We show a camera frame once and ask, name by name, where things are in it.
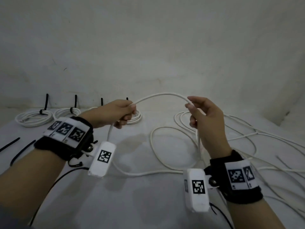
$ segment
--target white wall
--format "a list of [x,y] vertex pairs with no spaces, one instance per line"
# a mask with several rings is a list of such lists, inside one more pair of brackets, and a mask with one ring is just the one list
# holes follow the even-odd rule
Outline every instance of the white wall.
[[292,106],[281,127],[305,141],[305,93]]
[[[78,94],[85,108],[100,97],[177,92],[279,123],[305,83],[304,8],[305,0],[0,0],[0,103],[42,107],[49,93],[53,107],[70,107]],[[182,103],[163,97],[142,108]]]

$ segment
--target white table surface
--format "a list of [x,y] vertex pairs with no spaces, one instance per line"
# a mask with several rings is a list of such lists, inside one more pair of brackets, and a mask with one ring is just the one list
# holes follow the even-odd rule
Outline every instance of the white table surface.
[[[158,126],[176,126],[173,116],[176,112],[143,111],[143,119],[135,125],[125,126],[123,129],[114,129],[110,141],[117,144],[114,161],[127,172],[139,173],[156,169],[164,169],[154,156],[150,145],[150,131]],[[267,130],[277,135],[294,138],[280,127],[257,115],[240,115],[253,126]],[[230,119],[225,120],[230,126],[251,133],[246,127],[240,126]],[[28,143],[39,139],[41,133],[51,123],[35,127],[24,128],[14,121],[0,128],[0,147],[10,141],[21,139],[0,153],[0,173],[9,168],[11,159]],[[99,142],[107,137],[108,126],[94,131],[95,139]],[[240,136],[233,130],[226,129],[227,138]],[[257,146],[258,157],[285,168],[276,159],[280,156],[288,165],[295,169],[305,169],[305,157],[292,147],[270,137],[261,135],[252,136]],[[168,164],[174,167],[187,167],[198,159],[195,146],[190,139],[179,131],[163,128],[156,131],[154,145],[158,154]],[[253,145],[245,138],[231,141],[232,147],[252,154]],[[33,146],[22,155],[29,153]],[[84,166],[89,167],[92,158],[82,156]],[[268,166],[258,162],[257,166]],[[68,165],[62,174],[71,170]],[[279,171],[262,171],[267,180],[274,185],[287,188],[303,198],[305,193],[293,182],[289,176]],[[305,185],[304,179],[292,174]],[[46,197],[33,226],[35,228],[229,228],[220,213],[212,211],[205,214],[194,214],[187,211],[184,203],[183,178],[179,174],[155,174],[144,177],[126,178],[113,166],[108,175],[97,179],[87,175],[86,170],[74,171],[64,177]],[[260,186],[264,194],[275,196],[271,190]],[[304,199],[297,199],[289,192],[283,194],[288,198],[304,205]],[[227,210],[216,190],[209,190],[210,202]],[[275,213],[279,216],[286,228],[305,228],[305,221],[285,204],[266,198]]]

